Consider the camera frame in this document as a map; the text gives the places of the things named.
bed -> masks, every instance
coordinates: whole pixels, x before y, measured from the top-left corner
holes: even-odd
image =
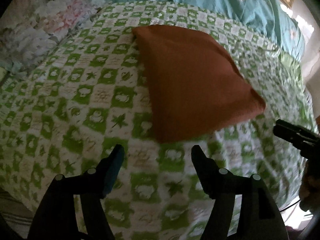
[[[264,114],[192,141],[158,144],[131,33],[152,24],[211,35],[264,98]],[[317,131],[294,57],[237,20],[174,1],[105,6],[26,80],[10,77],[0,100],[1,187],[33,211],[57,173],[80,174],[108,156],[115,144],[124,146],[123,167],[102,201],[117,239],[199,239],[214,201],[203,193],[191,163],[195,144],[234,174],[260,174],[278,207],[285,207],[297,195],[304,160],[273,136],[275,120]],[[236,230],[240,201],[230,232]],[[75,207],[78,226],[85,230],[78,196]]]

